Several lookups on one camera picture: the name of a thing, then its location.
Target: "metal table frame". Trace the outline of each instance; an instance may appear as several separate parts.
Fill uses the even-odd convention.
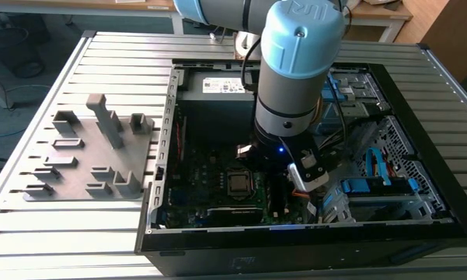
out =
[[[57,135],[50,122],[57,110],[89,117],[86,96],[105,93],[106,107],[118,116],[145,113],[158,127],[170,59],[232,59],[232,45],[229,37],[218,45],[206,36],[169,34],[98,32],[81,38],[0,174],[0,279],[161,276],[146,259],[133,255],[141,202],[25,202],[21,190],[33,178],[24,172],[41,161],[38,141]],[[467,193],[467,94],[435,56],[409,44],[344,43],[337,62],[385,65]],[[153,143],[148,150],[148,174],[156,148]],[[449,248],[399,267],[265,276],[335,279],[343,275],[367,280],[467,277],[467,247]]]

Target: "blue plastic clip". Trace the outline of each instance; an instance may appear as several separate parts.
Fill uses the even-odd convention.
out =
[[[419,184],[417,184],[417,182],[415,181],[413,178],[408,179],[408,184],[409,184],[409,186],[412,188],[412,191],[416,193],[419,191]]]
[[[391,185],[391,180],[388,177],[388,168],[385,166],[385,162],[381,158],[381,153],[377,148],[368,148],[367,157],[365,157],[365,167],[367,167],[367,176],[373,176],[373,168],[372,168],[372,157],[376,159],[377,173],[381,179],[384,180],[384,185]]]
[[[331,81],[332,84],[328,85],[327,82],[324,83],[324,88],[323,88],[323,90],[321,90],[321,98],[323,98],[323,101],[324,101],[324,102],[333,102],[333,96],[332,96],[332,92],[329,91],[329,87],[332,87],[333,90],[335,90],[335,95],[336,95],[336,97],[337,97],[337,101],[339,101],[339,102],[345,101],[345,100],[347,100],[347,97],[345,97],[345,95],[341,94],[341,92],[340,92],[340,90],[339,90],[339,87],[337,87],[337,80],[335,80],[335,79],[332,78],[332,75],[331,75],[329,73],[327,74],[327,77],[328,77],[328,79],[329,79],[329,81]]]

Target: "gray floor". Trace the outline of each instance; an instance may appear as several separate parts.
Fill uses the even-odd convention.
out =
[[[52,85],[84,30],[137,33],[172,33],[170,19],[148,17],[74,16],[73,25],[65,26],[60,15],[44,16],[50,32],[50,41],[38,46],[45,63],[44,73],[30,79],[17,79],[0,64],[0,82],[5,89],[19,85]],[[208,34],[209,30],[193,28],[184,23],[185,34]],[[461,84],[467,89],[467,80]],[[15,102],[14,111],[0,108],[0,135],[22,130],[36,113],[46,89],[29,87],[9,92]],[[19,140],[21,133],[0,137],[0,157],[7,158]]]

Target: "black computer chassis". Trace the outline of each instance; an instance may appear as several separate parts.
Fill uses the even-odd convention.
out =
[[[389,103],[455,223],[304,230],[245,230],[146,234],[149,189],[144,194],[134,253],[168,276],[384,267],[404,264],[447,247],[467,244],[467,196],[383,65],[365,68]]]

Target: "cable on floor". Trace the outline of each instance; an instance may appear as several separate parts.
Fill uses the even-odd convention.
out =
[[[11,135],[15,135],[18,133],[21,133],[22,131],[25,131],[25,128],[15,131],[15,132],[10,132],[10,133],[6,133],[6,134],[0,134],[0,137],[7,137],[7,136],[11,136]]]

